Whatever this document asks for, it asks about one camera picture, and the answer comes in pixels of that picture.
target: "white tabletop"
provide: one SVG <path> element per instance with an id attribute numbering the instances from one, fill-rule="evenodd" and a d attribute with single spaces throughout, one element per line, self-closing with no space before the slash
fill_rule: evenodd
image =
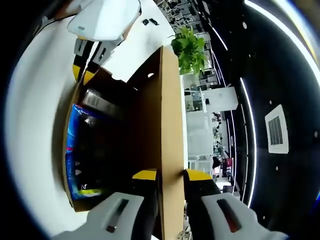
<path id="1" fill-rule="evenodd" d="M 175 32 L 153 0 L 140 0 L 141 16 L 133 24 L 127 38 L 114 49 L 110 58 L 102 65 L 115 80 L 127 82 L 135 71 L 161 46 L 168 46 Z M 153 18 L 159 25 L 144 19 Z"/>

